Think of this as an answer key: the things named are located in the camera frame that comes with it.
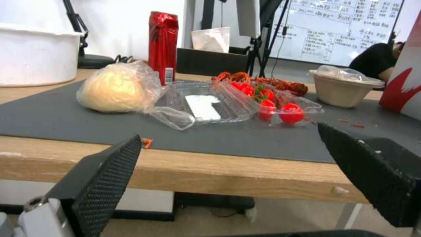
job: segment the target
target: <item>white container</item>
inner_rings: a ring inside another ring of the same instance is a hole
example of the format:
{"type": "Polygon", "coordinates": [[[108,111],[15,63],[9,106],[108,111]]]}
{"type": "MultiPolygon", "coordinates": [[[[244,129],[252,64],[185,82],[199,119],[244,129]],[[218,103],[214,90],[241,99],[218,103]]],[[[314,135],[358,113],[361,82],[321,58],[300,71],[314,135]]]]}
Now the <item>white container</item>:
{"type": "Polygon", "coordinates": [[[314,78],[317,96],[326,104],[352,108],[357,106],[370,90],[384,86],[383,81],[367,78],[354,70],[344,69],[344,71],[332,66],[321,67],[324,68],[310,70],[309,73],[314,78]]]}
{"type": "Polygon", "coordinates": [[[82,35],[0,24],[0,87],[73,80],[82,35]]]}

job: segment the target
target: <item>person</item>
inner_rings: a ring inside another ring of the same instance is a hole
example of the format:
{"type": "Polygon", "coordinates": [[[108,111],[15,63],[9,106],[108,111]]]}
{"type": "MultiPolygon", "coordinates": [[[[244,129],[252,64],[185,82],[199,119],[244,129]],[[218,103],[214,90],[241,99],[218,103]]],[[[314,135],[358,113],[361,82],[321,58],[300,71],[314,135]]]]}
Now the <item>person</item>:
{"type": "Polygon", "coordinates": [[[405,43],[398,42],[392,48],[385,43],[370,46],[349,65],[367,77],[387,82],[405,43]]]}

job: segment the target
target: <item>barcode label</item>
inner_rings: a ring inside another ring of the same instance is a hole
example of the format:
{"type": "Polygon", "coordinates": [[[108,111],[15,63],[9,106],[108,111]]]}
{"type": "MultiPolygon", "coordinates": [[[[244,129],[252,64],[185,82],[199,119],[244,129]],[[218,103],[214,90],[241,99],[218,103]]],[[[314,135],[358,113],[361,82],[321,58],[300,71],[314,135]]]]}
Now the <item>barcode label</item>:
{"type": "Polygon", "coordinates": [[[165,68],[165,84],[171,84],[173,82],[173,71],[172,67],[165,68]]]}

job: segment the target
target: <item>lamp base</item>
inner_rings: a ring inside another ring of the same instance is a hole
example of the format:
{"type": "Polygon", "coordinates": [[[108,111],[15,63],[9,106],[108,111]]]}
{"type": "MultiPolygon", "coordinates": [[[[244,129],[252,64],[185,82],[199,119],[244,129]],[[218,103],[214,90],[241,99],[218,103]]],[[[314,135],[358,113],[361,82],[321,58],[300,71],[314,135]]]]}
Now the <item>lamp base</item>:
{"type": "Polygon", "coordinates": [[[99,69],[114,63],[114,59],[107,56],[85,54],[77,59],[78,68],[99,69]]]}

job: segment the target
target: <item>black shirt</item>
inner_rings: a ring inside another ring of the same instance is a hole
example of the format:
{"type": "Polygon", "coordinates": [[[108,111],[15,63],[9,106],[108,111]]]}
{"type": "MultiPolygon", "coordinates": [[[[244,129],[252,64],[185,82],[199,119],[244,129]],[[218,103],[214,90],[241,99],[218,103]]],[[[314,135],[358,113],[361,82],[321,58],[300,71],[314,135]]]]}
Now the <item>black shirt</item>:
{"type": "Polygon", "coordinates": [[[385,43],[377,43],[358,55],[349,65],[349,68],[359,71],[367,77],[377,78],[389,67],[394,67],[396,58],[392,49],[385,43]]]}

